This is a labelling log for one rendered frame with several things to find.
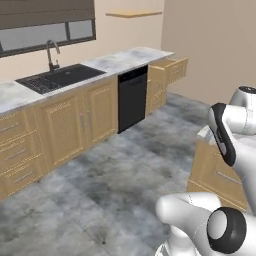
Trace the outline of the wooden corner cabinet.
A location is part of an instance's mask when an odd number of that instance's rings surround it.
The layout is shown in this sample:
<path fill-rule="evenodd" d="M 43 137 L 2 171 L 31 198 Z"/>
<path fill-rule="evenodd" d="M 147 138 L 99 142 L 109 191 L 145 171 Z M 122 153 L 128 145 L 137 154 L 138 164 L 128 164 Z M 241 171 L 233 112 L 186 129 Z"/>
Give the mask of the wooden corner cabinet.
<path fill-rule="evenodd" d="M 166 104 L 167 89 L 160 80 L 147 81 L 146 114 L 149 115 Z"/>

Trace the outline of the open wooden drawer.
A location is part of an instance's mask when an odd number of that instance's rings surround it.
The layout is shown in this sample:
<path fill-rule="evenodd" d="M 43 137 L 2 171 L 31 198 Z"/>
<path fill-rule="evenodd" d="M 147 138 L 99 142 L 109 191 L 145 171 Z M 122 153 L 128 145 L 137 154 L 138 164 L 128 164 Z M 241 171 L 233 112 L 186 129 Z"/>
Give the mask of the open wooden drawer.
<path fill-rule="evenodd" d="M 188 59 L 172 59 L 170 57 L 155 61 L 150 64 L 150 68 L 160 71 L 163 75 L 166 86 L 182 79 L 186 76 Z"/>

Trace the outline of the wooden island cabinet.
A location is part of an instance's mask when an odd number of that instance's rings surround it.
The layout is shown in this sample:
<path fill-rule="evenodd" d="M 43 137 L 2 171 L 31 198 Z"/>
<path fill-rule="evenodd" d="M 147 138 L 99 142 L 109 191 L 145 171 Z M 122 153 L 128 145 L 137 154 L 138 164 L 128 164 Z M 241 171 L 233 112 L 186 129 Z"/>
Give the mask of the wooden island cabinet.
<path fill-rule="evenodd" d="M 219 197 L 223 206 L 247 211 L 249 205 L 242 184 L 223 178 L 217 174 L 217 171 L 241 182 L 238 175 L 222 159 L 211 130 L 205 126 L 197 134 L 196 151 L 187 182 L 187 191 L 212 192 Z"/>

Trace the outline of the wooden drawer front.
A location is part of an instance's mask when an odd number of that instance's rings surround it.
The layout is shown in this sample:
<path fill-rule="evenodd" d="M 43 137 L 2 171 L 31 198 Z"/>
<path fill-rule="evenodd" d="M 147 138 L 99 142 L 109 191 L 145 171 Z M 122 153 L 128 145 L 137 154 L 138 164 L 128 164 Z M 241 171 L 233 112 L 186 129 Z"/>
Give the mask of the wooden drawer front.
<path fill-rule="evenodd" d="M 33 171 L 34 174 L 21 180 L 18 183 L 12 183 L 15 179 Z M 46 165 L 42 154 L 33 157 L 25 162 L 10 168 L 7 172 L 0 174 L 0 201 L 6 199 L 12 194 L 38 181 L 44 176 Z"/>
<path fill-rule="evenodd" d="M 31 107 L 0 116 L 0 145 L 36 129 Z"/>
<path fill-rule="evenodd" d="M 37 132 L 29 133 L 0 146 L 0 174 L 42 153 Z"/>

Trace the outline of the black dishwasher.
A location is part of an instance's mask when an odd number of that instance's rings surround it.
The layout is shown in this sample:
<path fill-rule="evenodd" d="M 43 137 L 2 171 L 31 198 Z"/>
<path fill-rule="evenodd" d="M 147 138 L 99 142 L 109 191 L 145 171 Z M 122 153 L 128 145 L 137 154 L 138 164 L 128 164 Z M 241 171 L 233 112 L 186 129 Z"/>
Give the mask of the black dishwasher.
<path fill-rule="evenodd" d="M 148 66 L 118 76 L 118 132 L 145 118 Z"/>

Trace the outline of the wooden cupboard door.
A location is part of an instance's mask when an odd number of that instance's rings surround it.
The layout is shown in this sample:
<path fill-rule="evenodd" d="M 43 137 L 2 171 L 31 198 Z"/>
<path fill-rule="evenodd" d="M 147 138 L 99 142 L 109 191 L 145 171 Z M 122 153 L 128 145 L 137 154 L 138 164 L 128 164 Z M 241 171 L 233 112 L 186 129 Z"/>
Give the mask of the wooden cupboard door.
<path fill-rule="evenodd" d="M 90 146 L 95 146 L 117 132 L 117 77 L 111 76 L 91 83 L 84 93 L 88 142 Z M 87 110 L 91 114 L 91 129 L 88 126 Z"/>
<path fill-rule="evenodd" d="M 34 107 L 34 114 L 49 171 L 82 152 L 85 128 L 78 90 L 49 97 Z"/>

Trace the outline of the black sink basin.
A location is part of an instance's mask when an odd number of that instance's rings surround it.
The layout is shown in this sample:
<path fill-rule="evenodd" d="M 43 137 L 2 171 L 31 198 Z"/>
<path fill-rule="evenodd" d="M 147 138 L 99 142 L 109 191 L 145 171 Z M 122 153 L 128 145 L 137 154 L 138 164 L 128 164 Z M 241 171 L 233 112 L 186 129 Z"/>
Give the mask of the black sink basin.
<path fill-rule="evenodd" d="M 75 64 L 54 71 L 17 79 L 16 82 L 41 95 L 104 74 L 104 71 Z"/>

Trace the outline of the dark metal tap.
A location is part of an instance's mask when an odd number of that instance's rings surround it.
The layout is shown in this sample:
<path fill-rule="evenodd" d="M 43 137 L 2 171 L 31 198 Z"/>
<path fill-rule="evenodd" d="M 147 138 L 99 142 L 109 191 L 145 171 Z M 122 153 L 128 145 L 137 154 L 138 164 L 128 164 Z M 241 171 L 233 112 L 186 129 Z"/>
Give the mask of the dark metal tap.
<path fill-rule="evenodd" d="M 59 49 L 58 44 L 54 40 L 51 40 L 51 39 L 47 40 L 47 42 L 46 42 L 46 52 L 47 52 L 47 58 L 48 58 L 48 66 L 49 66 L 49 70 L 52 72 L 55 69 L 58 69 L 60 66 L 59 66 L 58 60 L 56 60 L 55 65 L 52 62 L 52 56 L 51 56 L 51 51 L 50 51 L 50 45 L 51 44 L 54 45 L 57 54 L 60 54 L 60 49 Z"/>

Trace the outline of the dark framed window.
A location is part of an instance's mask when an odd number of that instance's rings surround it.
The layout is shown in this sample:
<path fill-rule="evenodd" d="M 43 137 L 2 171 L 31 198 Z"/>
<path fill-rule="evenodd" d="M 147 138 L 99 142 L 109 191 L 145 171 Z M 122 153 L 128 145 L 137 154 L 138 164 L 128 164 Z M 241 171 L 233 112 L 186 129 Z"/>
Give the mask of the dark framed window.
<path fill-rule="evenodd" d="M 6 57 L 45 48 L 48 40 L 59 46 L 96 39 L 95 21 L 80 20 L 0 30 L 0 56 Z"/>

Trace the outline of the brown window blind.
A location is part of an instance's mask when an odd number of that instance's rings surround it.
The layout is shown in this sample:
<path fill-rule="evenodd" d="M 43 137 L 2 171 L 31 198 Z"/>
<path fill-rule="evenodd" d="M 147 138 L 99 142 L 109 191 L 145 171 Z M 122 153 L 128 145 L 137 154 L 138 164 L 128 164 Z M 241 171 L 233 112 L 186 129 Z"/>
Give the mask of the brown window blind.
<path fill-rule="evenodd" d="M 94 0 L 0 0 L 0 29 L 94 19 Z"/>

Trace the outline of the wooden wall shelf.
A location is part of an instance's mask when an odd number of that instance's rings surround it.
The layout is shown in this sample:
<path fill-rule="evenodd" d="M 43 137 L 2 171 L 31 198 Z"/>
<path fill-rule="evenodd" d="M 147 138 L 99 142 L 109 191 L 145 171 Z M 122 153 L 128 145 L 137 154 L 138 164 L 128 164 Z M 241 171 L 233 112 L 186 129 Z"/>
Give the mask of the wooden wall shelf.
<path fill-rule="evenodd" d="M 147 16 L 161 15 L 161 11 L 110 11 L 106 13 L 106 16 L 118 17 L 118 18 L 138 18 Z"/>

